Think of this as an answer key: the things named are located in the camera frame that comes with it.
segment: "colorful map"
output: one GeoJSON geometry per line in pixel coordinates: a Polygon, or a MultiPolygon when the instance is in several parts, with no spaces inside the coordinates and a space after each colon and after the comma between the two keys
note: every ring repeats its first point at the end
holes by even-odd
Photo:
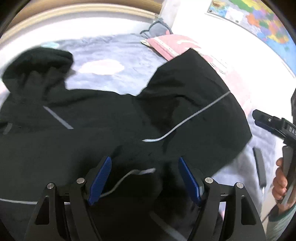
{"type": "Polygon", "coordinates": [[[281,21],[260,0],[212,0],[208,13],[245,28],[277,53],[296,75],[296,45],[281,21]]]}

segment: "sleeve cuff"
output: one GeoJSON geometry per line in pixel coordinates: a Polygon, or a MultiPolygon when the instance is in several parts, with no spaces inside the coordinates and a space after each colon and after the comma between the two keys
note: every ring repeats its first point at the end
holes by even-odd
{"type": "Polygon", "coordinates": [[[288,216],[291,212],[295,211],[295,206],[296,206],[296,203],[290,208],[288,209],[287,211],[283,212],[282,214],[280,215],[277,215],[278,213],[278,207],[276,206],[276,209],[274,210],[271,210],[271,215],[269,216],[269,221],[270,222],[277,222],[283,218],[285,218],[286,216],[288,216]]]}

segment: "blue gripper pad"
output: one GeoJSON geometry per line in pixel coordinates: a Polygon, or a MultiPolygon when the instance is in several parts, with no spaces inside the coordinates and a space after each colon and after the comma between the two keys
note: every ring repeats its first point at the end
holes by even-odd
{"type": "Polygon", "coordinates": [[[199,180],[200,185],[198,185],[182,157],[179,158],[178,168],[191,200],[198,205],[201,202],[201,196],[203,194],[203,183],[200,183],[201,179],[199,180]]]}
{"type": "Polygon", "coordinates": [[[90,206],[94,205],[100,198],[102,194],[105,183],[108,179],[108,176],[111,172],[112,160],[110,157],[107,157],[104,163],[102,164],[101,169],[98,174],[95,176],[93,183],[89,188],[89,197],[87,202],[90,206]]]}

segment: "metal screw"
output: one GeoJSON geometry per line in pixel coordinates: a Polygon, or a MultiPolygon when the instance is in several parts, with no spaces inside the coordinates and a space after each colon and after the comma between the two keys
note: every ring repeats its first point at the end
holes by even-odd
{"type": "Polygon", "coordinates": [[[237,183],[237,187],[238,187],[238,188],[243,188],[243,187],[244,187],[244,184],[242,184],[242,183],[237,183]]]}
{"type": "Polygon", "coordinates": [[[205,179],[205,182],[206,182],[206,183],[212,183],[212,182],[213,182],[213,179],[210,178],[210,177],[207,177],[207,178],[205,179]]]}
{"type": "Polygon", "coordinates": [[[83,177],[81,177],[81,178],[78,178],[77,180],[76,180],[76,182],[78,183],[78,184],[81,184],[81,183],[84,183],[84,178],[83,177]]]}
{"type": "Polygon", "coordinates": [[[53,183],[49,183],[49,184],[47,184],[47,188],[48,189],[52,189],[54,187],[54,184],[53,183]]]}

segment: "green sleeve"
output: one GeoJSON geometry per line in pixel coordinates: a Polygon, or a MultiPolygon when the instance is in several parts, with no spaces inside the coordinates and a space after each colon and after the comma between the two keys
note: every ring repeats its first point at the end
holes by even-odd
{"type": "Polygon", "coordinates": [[[271,214],[267,224],[266,239],[267,241],[277,241],[282,235],[296,211],[296,204],[281,215],[271,214]]]}

